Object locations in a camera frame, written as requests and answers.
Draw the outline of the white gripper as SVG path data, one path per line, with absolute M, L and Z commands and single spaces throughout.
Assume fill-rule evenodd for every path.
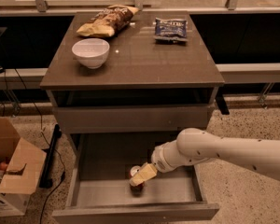
M 143 177 L 144 182 L 155 177 L 158 171 L 168 173 L 180 166 L 190 165 L 189 158 L 178 150 L 176 141 L 156 146 L 152 152 L 151 161 L 154 165 L 146 162 L 140 166 L 138 174 Z

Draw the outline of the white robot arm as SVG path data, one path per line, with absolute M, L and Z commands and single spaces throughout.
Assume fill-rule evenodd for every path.
M 176 140 L 156 146 L 151 163 L 145 163 L 130 178 L 136 187 L 180 166 L 221 159 L 280 181 L 280 141 L 219 137 L 196 128 L 180 132 Z

